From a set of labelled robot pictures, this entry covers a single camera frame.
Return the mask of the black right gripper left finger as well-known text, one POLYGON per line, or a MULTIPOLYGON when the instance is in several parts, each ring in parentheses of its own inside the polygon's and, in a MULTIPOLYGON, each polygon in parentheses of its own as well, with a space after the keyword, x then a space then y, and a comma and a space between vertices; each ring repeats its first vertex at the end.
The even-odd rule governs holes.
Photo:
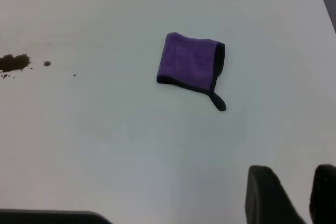
POLYGON ((248 170, 245 214, 248 224, 304 223, 279 178, 267 166, 253 165, 248 170))

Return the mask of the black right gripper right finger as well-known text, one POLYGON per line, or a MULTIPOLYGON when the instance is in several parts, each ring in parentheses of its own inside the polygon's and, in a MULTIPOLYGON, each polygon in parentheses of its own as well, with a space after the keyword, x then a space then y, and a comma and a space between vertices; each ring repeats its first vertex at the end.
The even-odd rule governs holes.
POLYGON ((316 168, 309 211, 313 223, 335 223, 335 166, 323 164, 316 168))

